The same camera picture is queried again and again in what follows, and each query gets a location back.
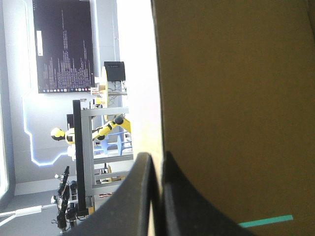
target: brown cardboard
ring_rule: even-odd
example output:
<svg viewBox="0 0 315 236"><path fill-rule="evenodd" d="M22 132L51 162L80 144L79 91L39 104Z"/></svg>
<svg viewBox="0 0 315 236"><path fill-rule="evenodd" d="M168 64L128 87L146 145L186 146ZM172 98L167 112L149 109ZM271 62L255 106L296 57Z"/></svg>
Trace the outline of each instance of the brown cardboard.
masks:
<svg viewBox="0 0 315 236"><path fill-rule="evenodd" d="M315 45L304 0L155 0L164 147L258 235L315 235Z"/></svg>

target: black curved object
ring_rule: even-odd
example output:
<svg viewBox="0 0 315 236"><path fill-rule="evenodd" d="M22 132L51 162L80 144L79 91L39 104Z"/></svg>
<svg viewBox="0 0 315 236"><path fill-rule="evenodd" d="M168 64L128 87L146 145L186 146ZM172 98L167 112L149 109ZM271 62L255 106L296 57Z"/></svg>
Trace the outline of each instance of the black curved object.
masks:
<svg viewBox="0 0 315 236"><path fill-rule="evenodd" d="M129 175L114 195L66 236L146 236L148 234L151 180L155 179L151 156L138 155Z"/></svg>
<svg viewBox="0 0 315 236"><path fill-rule="evenodd" d="M253 236L223 215L193 187L170 152L163 166L167 236Z"/></svg>

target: black metal bar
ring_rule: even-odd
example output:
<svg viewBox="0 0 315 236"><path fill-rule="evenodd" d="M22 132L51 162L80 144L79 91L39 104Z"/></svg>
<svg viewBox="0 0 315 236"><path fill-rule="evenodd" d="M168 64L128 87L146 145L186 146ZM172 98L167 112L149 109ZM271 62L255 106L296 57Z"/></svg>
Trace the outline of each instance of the black metal bar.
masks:
<svg viewBox="0 0 315 236"><path fill-rule="evenodd" d="M82 124L81 124L81 103L80 100L73 100L73 124L75 138L75 156L77 169L78 187L78 216L89 214L85 201L85 181L84 181L84 161L82 143Z"/></svg>

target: teal stripe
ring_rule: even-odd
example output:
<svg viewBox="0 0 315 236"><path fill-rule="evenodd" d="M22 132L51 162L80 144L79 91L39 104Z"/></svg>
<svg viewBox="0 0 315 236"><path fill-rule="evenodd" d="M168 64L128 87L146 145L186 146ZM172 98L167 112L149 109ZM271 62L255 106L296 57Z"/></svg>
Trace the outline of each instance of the teal stripe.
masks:
<svg viewBox="0 0 315 236"><path fill-rule="evenodd" d="M278 216L278 217L273 217L273 218L268 218L268 219L245 222L245 223L239 224L239 226L243 228L249 228L249 227L254 227L254 226L259 226L259 225L279 223L279 222L288 221L288 220L293 220L293 215L283 215L283 216Z"/></svg>

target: metal frame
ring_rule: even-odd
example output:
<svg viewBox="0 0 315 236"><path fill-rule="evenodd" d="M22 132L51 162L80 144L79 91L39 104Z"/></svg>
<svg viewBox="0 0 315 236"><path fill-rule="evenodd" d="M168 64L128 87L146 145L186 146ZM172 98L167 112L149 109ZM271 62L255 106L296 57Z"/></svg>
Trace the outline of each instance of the metal frame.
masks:
<svg viewBox="0 0 315 236"><path fill-rule="evenodd" d="M101 193L108 193L115 191L122 181L109 182L96 184L96 180L108 177L118 177L126 176L129 171L116 172L109 174L97 175L95 177L95 164L103 164L110 162L118 161L127 161L133 160L133 155L123 155L123 156L113 156L113 157L94 157L94 142L92 140L92 119L95 116L103 115L117 115L117 114L126 114L129 112L127 107L119 108L101 108L101 109L84 109L80 112L77 111L77 104L80 103L80 100L73 101L73 113L74 113L74 123L75 128L75 146L76 146L76 162L77 162L77 176L78 177L78 187L80 186L81 192L79 193L78 188L78 200L85 203L85 207L92 207L92 198L94 195Z"/></svg>

